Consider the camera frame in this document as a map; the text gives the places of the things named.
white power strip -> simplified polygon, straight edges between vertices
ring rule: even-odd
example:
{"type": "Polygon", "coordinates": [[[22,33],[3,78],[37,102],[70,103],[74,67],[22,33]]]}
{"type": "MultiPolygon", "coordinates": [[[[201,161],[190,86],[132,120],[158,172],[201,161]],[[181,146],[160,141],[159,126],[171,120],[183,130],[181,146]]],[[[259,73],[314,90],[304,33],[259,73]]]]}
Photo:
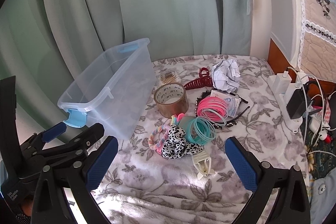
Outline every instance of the white power strip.
{"type": "Polygon", "coordinates": [[[284,94],[276,94],[274,93],[273,90],[273,84],[274,84],[274,80],[277,76],[276,75],[271,75],[270,77],[268,77],[267,79],[267,84],[269,86],[269,88],[271,89],[271,91],[274,94],[275,99],[278,102],[278,105],[280,107],[281,113],[282,113],[282,117],[285,121],[286,126],[294,133],[298,132],[300,125],[302,124],[302,117],[298,118],[298,119],[291,119],[289,117],[289,114],[287,112],[287,108],[286,108],[286,104],[284,102],[284,94]]]}

clear plastic container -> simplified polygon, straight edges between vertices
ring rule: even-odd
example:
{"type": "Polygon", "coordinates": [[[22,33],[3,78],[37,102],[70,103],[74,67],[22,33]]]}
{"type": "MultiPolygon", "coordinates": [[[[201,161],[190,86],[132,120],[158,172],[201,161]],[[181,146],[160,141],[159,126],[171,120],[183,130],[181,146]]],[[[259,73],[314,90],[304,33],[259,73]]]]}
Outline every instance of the clear plastic container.
{"type": "Polygon", "coordinates": [[[112,47],[93,61],[58,100],[67,125],[101,123],[105,135],[128,140],[155,85],[148,38],[112,47]]]}

floral blanket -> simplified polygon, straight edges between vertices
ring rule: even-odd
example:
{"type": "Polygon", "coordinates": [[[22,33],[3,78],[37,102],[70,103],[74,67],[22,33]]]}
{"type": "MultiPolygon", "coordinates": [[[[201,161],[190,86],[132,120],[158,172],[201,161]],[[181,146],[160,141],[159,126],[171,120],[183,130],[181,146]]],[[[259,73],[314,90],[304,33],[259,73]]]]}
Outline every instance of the floral blanket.
{"type": "MultiPolygon", "coordinates": [[[[157,75],[167,69],[176,70],[185,84],[198,77],[199,68],[210,69],[222,59],[237,60],[242,79],[237,93],[248,100],[251,108],[237,125],[217,130],[216,139],[205,145],[216,174],[198,180],[191,156],[165,159],[148,148],[149,134],[170,123],[159,113],[152,92],[132,138],[119,140],[117,156],[99,188],[92,191],[111,223],[231,223],[251,192],[245,190],[226,157],[224,144],[230,136],[236,136],[260,161],[269,161],[274,167],[298,164],[309,184],[301,134],[291,133],[283,121],[266,83],[273,72],[265,61],[247,56],[200,55],[158,60],[154,68],[157,75]]],[[[186,115],[194,116],[196,98],[205,90],[187,91],[186,115]]],[[[241,103],[238,113],[246,106],[241,103]]],[[[276,190],[258,223],[266,221],[275,197],[276,190]]]]}

curtain fold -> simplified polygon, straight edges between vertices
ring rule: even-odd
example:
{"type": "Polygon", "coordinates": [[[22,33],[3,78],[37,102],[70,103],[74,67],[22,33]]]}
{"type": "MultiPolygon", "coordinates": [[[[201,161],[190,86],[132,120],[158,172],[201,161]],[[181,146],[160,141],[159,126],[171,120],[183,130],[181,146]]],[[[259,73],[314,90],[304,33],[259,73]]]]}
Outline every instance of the curtain fold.
{"type": "MultiPolygon", "coordinates": [[[[152,60],[249,55],[250,2],[6,0],[0,9],[0,77],[17,76],[18,104],[46,129],[66,119],[57,107],[65,89],[118,44],[148,37],[152,60]]],[[[79,132],[70,128],[64,140],[79,132]]]]}

brown tape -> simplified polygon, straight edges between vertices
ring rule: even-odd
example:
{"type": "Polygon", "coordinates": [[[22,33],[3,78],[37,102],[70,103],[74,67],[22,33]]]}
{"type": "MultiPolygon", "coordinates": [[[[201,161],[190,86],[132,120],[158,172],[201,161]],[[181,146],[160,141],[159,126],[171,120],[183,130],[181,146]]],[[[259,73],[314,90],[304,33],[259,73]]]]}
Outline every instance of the brown tape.
{"type": "Polygon", "coordinates": [[[186,113],[189,108],[185,88],[178,83],[168,83],[159,87],[154,93],[154,101],[161,115],[166,118],[186,113]]]}

